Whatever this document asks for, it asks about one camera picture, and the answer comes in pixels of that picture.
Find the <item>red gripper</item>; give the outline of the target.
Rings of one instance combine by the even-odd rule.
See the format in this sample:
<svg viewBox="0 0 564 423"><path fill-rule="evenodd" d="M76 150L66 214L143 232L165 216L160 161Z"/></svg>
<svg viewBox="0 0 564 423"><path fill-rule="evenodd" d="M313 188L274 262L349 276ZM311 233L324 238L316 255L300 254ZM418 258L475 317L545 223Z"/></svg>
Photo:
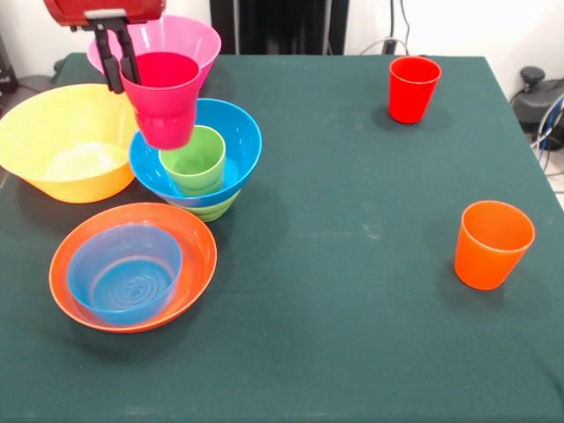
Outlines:
<svg viewBox="0 0 564 423"><path fill-rule="evenodd" d="M72 31L85 29L102 20L123 20L116 30L122 50L122 73L130 82L141 83L127 24L159 19L166 9L166 0L45 0L44 4L55 22L60 26L69 27ZM104 26L96 26L94 33L108 89L113 93L123 93L119 63L111 53L108 31Z"/></svg>

